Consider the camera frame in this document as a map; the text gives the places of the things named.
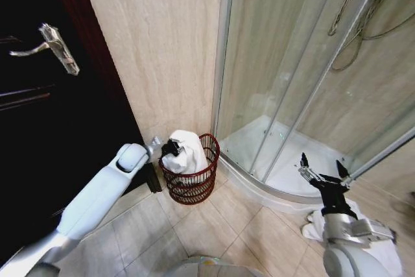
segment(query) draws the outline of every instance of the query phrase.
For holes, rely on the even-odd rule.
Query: white cloth on floor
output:
[[[346,202],[357,215],[357,218],[367,219],[359,209],[359,206],[356,202],[346,199]],[[307,219],[312,223],[306,224],[302,227],[302,234],[304,237],[323,241],[323,231],[324,231],[324,217],[321,210],[316,210],[310,214]],[[385,269],[388,271],[391,277],[400,277],[403,274],[402,264],[399,256],[396,252],[396,247],[391,240],[376,241],[370,243],[370,248],[362,249],[367,253],[371,254],[375,259],[377,259]]]
[[[177,156],[167,154],[161,159],[168,170],[183,175],[191,175],[208,167],[208,161],[197,134],[190,131],[176,130],[170,138],[183,149]]]

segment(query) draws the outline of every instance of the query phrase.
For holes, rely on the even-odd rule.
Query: door handle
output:
[[[45,38],[45,41],[42,44],[32,50],[10,51],[9,54],[11,56],[30,56],[42,50],[50,49],[65,67],[67,73],[77,76],[80,71],[79,67],[69,52],[69,49],[66,47],[66,44],[60,36],[58,29],[44,23],[39,28],[39,31],[41,32],[43,38]]]

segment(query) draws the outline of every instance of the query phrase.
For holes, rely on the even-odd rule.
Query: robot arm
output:
[[[349,190],[348,182],[327,175],[320,175],[309,168],[302,154],[300,174],[322,196],[324,216],[324,240],[328,247],[324,252],[324,267],[330,277],[378,276],[388,277],[386,269],[373,256],[362,250],[371,241],[393,239],[385,225],[369,220],[358,220],[344,198]]]
[[[70,253],[86,234],[96,229],[160,145],[161,141],[156,138],[147,149],[138,144],[124,144],[115,158],[65,208],[56,230],[19,250],[1,267],[0,277],[27,276],[35,265],[55,263]],[[41,270],[53,270],[51,267],[39,266]]]

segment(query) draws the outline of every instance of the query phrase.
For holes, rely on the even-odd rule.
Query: wall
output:
[[[337,33],[328,36],[343,1],[232,0],[220,139],[261,115],[272,118],[277,109],[277,121],[294,124],[361,3],[351,0]],[[385,0],[367,34],[397,25],[414,6],[415,0]],[[397,32],[365,41],[352,66],[330,71],[297,131],[356,157],[355,167],[405,133],[415,122],[414,26],[412,19]],[[335,65],[347,62],[355,48],[350,45]]]
[[[414,7],[415,0],[385,0],[366,35],[392,28]],[[298,130],[362,162],[375,156],[415,123],[414,44],[415,19],[364,41],[352,66],[326,75]],[[347,64],[354,49],[351,44],[335,65]],[[396,126],[402,122],[406,126]]]
[[[209,132],[220,0],[91,0],[145,140]]]
[[[314,53],[303,62],[300,75],[295,74],[278,116],[279,122],[293,124],[329,58],[327,46],[334,50],[339,41],[338,36],[328,38],[325,24],[331,22],[342,2],[232,0],[219,138],[261,115],[274,116],[313,35]]]
[[[218,134],[263,114],[304,0],[232,0]]]

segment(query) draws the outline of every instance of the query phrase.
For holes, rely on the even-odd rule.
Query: marble wall tile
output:
[[[209,132],[220,0],[91,0],[145,140]]]

